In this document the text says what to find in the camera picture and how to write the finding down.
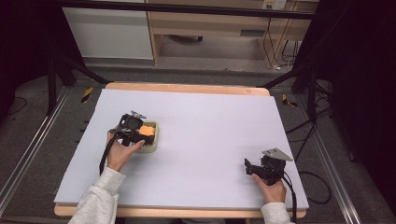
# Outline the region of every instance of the gray carpet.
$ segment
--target gray carpet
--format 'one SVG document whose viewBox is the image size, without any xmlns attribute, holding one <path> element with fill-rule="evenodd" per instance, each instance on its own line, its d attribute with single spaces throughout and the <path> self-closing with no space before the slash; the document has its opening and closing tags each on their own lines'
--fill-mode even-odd
<svg viewBox="0 0 396 224">
<path fill-rule="evenodd" d="M 274 78 L 274 75 L 270 74 L 231 71 L 114 68 L 93 68 L 92 71 L 108 79 L 132 82 L 256 86 Z M 78 145 L 78 140 L 83 135 L 81 130 L 84 130 L 87 126 L 87 121 L 93 113 L 100 90 L 104 87 L 104 85 L 97 84 L 88 77 L 79 74 L 77 74 L 77 77 L 78 83 L 70 89 L 69 97 L 57 121 L 35 155 L 35 159 L 2 217 L 40 217 L 51 218 L 52 222 L 53 220 L 59 220 L 59 223 L 64 222 L 64 218 L 57 217 L 53 213 L 53 199 L 55 197 L 53 190 L 61 183 L 64 171 Z M 292 107 L 282 104 L 281 94 L 290 94 L 291 83 L 292 79 L 271 90 L 271 94 L 276 98 L 285 130 L 304 122 L 304 116 L 300 108 L 304 105 Z M 44 118 L 47 106 L 46 85 L 47 82 L 44 77 L 25 84 L 18 93 L 27 99 L 27 106 L 21 112 L 6 118 L 2 123 L 0 150 L 2 150 L 4 156 L 0 158 L 0 162 L 3 167 L 6 166 L 6 169 L 0 171 L 1 186 L 4 185 L 12 167 L 18 162 L 40 121 Z M 88 102 L 82 104 L 80 102 L 81 97 L 88 87 L 94 87 L 94 91 Z M 325 101 L 321 101 L 318 110 L 327 107 L 326 104 Z M 308 127 L 304 127 L 288 134 L 288 138 L 290 141 L 304 139 L 307 132 Z M 332 160 L 340 172 L 361 221 L 363 223 L 396 223 L 395 216 L 389 211 L 364 167 L 349 161 L 347 146 L 338 130 L 336 120 L 329 118 L 328 115 L 323 116 L 318 120 L 318 132 L 329 149 Z M 17 136 L 23 136 L 23 139 L 17 141 L 15 140 Z M 301 143 L 290 143 L 293 153 L 297 153 Z M 308 140 L 304 147 L 304 151 L 297 161 L 297 167 L 299 171 L 315 173 L 327 181 L 312 139 Z M 302 180 L 311 199 L 323 201 L 327 198 L 326 186 L 318 179 L 310 175 L 302 175 Z M 310 208 L 307 210 L 307 215 L 299 220 L 300 223 L 346 223 L 334 196 L 326 204 L 312 202 L 309 202 L 309 204 Z M 259 219 L 252 221 L 253 223 L 262 223 L 262 220 Z"/>
</svg>

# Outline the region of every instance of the green container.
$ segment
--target green container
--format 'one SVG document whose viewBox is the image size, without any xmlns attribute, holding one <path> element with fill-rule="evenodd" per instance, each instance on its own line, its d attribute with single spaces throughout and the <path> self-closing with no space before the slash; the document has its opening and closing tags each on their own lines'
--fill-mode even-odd
<svg viewBox="0 0 396 224">
<path fill-rule="evenodd" d="M 153 127 L 154 128 L 154 141 L 152 145 L 143 145 L 142 148 L 137 150 L 138 153 L 151 153 L 157 149 L 158 146 L 158 132 L 159 128 L 156 122 L 154 121 L 145 121 L 143 123 L 144 126 Z"/>
</svg>

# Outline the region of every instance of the white cabinet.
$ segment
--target white cabinet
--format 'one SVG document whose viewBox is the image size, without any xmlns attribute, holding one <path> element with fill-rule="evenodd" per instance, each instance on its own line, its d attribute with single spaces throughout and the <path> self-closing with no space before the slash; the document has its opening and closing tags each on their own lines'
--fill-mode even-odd
<svg viewBox="0 0 396 224">
<path fill-rule="evenodd" d="M 84 58 L 153 60 L 146 12 L 64 7 L 64 14 Z"/>
</svg>

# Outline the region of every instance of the black and yellow object on floor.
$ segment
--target black and yellow object on floor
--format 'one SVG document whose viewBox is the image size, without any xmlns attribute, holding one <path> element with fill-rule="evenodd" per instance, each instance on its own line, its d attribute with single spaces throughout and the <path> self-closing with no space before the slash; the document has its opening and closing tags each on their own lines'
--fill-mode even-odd
<svg viewBox="0 0 396 224">
<path fill-rule="evenodd" d="M 292 106 L 292 107 L 297 107 L 298 106 L 297 103 L 289 102 L 288 101 L 288 96 L 286 94 L 282 94 L 282 103 L 284 105 L 289 105 L 289 106 Z"/>
<path fill-rule="evenodd" d="M 81 98 L 82 103 L 87 103 L 88 98 L 90 98 L 92 91 L 93 91 L 93 87 L 89 87 L 89 88 L 87 88 L 87 90 L 85 90 L 84 96 L 82 96 L 82 98 Z"/>
</svg>

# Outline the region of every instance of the sweatshirt sleeve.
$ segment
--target sweatshirt sleeve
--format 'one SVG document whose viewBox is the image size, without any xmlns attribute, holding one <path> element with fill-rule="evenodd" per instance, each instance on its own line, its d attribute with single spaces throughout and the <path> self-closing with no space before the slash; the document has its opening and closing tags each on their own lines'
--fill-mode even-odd
<svg viewBox="0 0 396 224">
<path fill-rule="evenodd" d="M 284 203 L 267 203 L 262 207 L 265 224 L 287 224 L 290 217 Z"/>
<path fill-rule="evenodd" d="M 125 175 L 106 167 L 99 180 L 82 195 L 69 223 L 114 223 L 118 190 L 124 178 Z"/>
</svg>

